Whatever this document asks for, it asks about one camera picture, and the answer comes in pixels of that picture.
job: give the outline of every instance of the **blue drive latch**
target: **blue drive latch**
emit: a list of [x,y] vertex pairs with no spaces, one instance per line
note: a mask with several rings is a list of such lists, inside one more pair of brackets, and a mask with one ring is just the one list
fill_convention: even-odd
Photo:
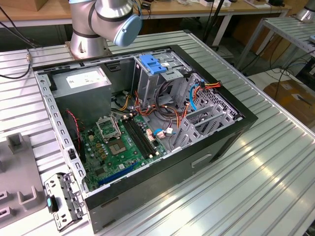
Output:
[[139,58],[140,58],[142,64],[144,64],[145,67],[147,69],[149,69],[150,73],[153,75],[167,71],[167,68],[163,67],[159,63],[158,59],[156,59],[152,55],[141,55]]

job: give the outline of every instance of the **metal bracket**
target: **metal bracket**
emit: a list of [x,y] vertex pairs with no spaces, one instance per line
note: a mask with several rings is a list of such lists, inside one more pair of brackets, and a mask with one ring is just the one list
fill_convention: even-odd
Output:
[[72,173],[53,175],[45,182],[45,187],[49,196],[48,207],[51,204],[57,205],[57,211],[53,212],[53,216],[59,232],[80,221],[87,213],[85,202]]

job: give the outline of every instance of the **metal slotted table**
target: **metal slotted table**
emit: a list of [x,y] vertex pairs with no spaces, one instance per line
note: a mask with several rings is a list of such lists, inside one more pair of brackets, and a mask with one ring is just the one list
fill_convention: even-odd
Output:
[[295,49],[288,56],[285,65],[288,65],[288,63],[292,61],[299,48],[304,50],[306,53],[312,52],[310,55],[313,57],[315,56],[315,44],[309,40],[310,36],[315,35],[315,21],[312,23],[303,23],[294,17],[265,18],[260,21],[256,30],[252,34],[240,56],[236,68],[240,69],[244,59],[264,27],[270,29],[270,32],[266,37],[267,40],[264,40],[256,54],[259,54],[263,50],[271,36],[276,33],[295,45]]
[[[113,53],[179,44],[258,117],[224,157],[116,221],[98,235],[302,235],[315,219],[315,135],[194,35],[143,35]],[[66,46],[31,50],[34,64],[72,60]],[[1,53],[0,74],[27,68],[26,50]],[[0,79],[0,139],[31,138],[42,181],[67,166],[32,72]],[[0,235],[59,235],[45,208]],[[60,235],[92,235],[88,217]]]

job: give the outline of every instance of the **blue pcie slot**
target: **blue pcie slot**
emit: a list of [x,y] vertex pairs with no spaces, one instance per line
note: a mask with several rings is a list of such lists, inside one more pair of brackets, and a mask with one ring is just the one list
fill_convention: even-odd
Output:
[[124,176],[125,174],[131,172],[133,170],[133,167],[136,164],[138,164],[138,162],[133,163],[131,166],[129,166],[129,167],[127,167],[127,168],[125,168],[125,169],[123,169],[123,170],[113,174],[112,176],[109,176],[109,177],[106,177],[106,178],[100,180],[98,182],[99,186],[101,186],[103,184],[106,184],[106,183],[109,183],[109,182],[111,182],[111,181],[113,181],[113,180],[115,180],[115,179],[117,179],[117,178],[119,178],[121,176]]

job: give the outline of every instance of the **red wire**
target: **red wire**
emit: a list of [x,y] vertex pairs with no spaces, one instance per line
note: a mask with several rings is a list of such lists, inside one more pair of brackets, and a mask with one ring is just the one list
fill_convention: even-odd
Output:
[[77,127],[77,133],[78,133],[78,148],[80,150],[80,132],[79,132],[79,126],[78,126],[78,122],[77,122],[77,119],[75,118],[74,114],[71,113],[71,111],[69,110],[66,110],[66,112],[68,112],[72,118],[74,119],[74,122],[75,122],[75,126]]

